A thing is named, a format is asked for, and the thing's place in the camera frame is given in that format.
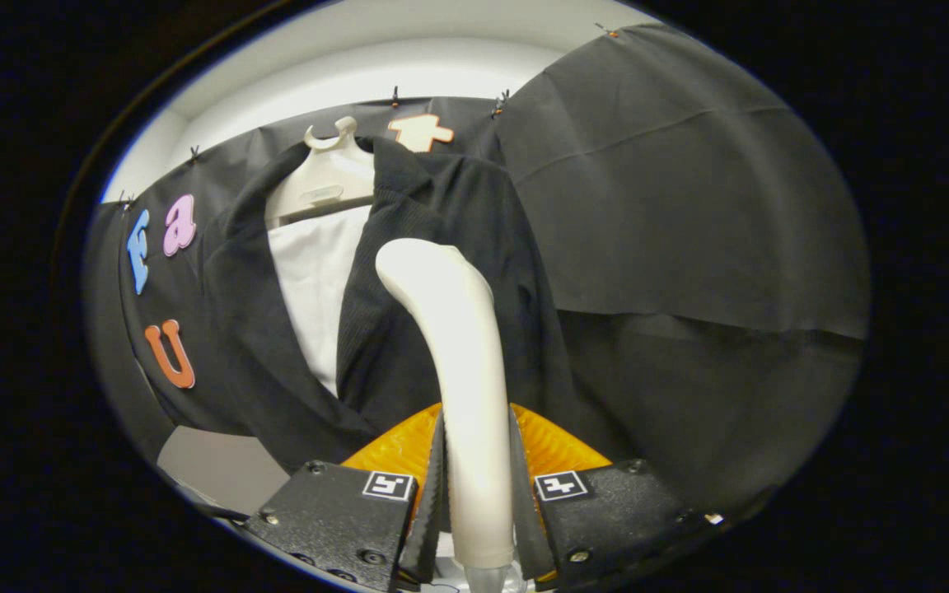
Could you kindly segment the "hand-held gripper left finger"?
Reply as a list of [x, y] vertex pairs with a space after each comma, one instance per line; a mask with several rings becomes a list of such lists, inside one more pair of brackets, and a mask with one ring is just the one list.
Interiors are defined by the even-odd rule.
[[317, 577], [417, 592], [433, 579], [445, 522], [441, 410], [421, 410], [343, 463], [306, 462], [242, 530]]

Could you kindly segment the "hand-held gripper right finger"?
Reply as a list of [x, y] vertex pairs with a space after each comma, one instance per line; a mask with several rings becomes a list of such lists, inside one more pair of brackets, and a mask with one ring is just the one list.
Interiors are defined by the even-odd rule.
[[694, 543], [694, 511], [643, 459], [613, 462], [538, 413], [511, 408], [513, 520], [539, 591], [613, 591]]

